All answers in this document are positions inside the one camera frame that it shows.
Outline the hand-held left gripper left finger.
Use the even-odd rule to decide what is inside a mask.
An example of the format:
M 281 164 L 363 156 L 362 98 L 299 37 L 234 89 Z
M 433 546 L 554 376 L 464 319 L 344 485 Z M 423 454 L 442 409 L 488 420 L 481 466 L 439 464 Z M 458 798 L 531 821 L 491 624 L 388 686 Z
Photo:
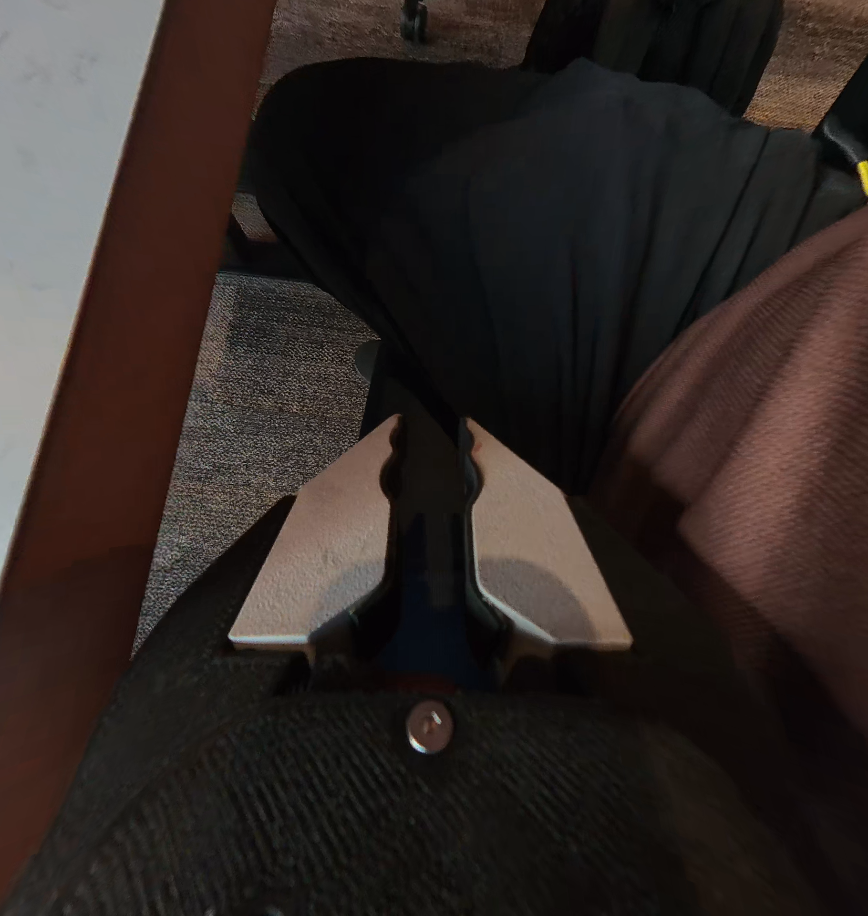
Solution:
M 401 416 L 385 419 L 298 491 L 229 631 L 235 649 L 303 651 L 379 592 L 392 529 L 384 473 Z

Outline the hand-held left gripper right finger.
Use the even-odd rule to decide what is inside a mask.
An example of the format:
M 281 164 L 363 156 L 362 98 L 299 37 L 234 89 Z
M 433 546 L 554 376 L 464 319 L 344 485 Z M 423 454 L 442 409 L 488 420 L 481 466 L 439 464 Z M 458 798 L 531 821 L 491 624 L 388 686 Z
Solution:
M 500 653 L 628 651 L 633 636 L 560 489 L 464 422 L 476 594 L 506 627 Z

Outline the grey desk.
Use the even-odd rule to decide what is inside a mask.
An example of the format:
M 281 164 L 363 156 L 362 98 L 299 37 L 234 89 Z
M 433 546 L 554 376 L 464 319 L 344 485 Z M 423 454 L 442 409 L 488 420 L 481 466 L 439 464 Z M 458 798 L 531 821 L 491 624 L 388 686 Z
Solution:
M 0 904 L 129 662 L 275 6 L 0 2 Z

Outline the person's legs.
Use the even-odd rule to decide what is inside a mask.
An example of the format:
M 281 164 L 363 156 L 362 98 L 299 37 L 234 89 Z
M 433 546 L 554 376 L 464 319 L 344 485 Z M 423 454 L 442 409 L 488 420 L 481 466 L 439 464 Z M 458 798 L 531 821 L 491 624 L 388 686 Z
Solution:
M 465 420 L 583 495 L 678 334 L 867 203 L 810 137 L 587 61 L 307 66 L 247 163 L 275 234 L 380 335 L 372 393 L 402 418 L 384 583 L 317 637 L 473 684 L 506 627 L 473 586 Z

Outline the black backpack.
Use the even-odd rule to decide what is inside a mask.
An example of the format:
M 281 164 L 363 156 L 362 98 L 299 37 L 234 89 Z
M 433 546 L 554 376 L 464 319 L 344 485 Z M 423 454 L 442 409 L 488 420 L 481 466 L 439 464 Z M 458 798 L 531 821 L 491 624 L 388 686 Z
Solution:
M 783 1 L 547 1 L 521 67 L 558 73 L 584 58 L 644 82 L 697 89 L 742 116 L 783 14 Z

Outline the black desk frame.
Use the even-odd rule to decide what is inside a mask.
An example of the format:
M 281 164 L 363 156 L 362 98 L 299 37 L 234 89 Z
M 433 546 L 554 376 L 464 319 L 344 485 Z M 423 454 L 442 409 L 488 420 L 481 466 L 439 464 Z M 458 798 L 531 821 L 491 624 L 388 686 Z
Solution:
M 313 282 L 312 274 L 289 246 L 279 240 L 266 242 L 250 238 L 233 212 L 229 215 L 218 273 L 278 281 Z

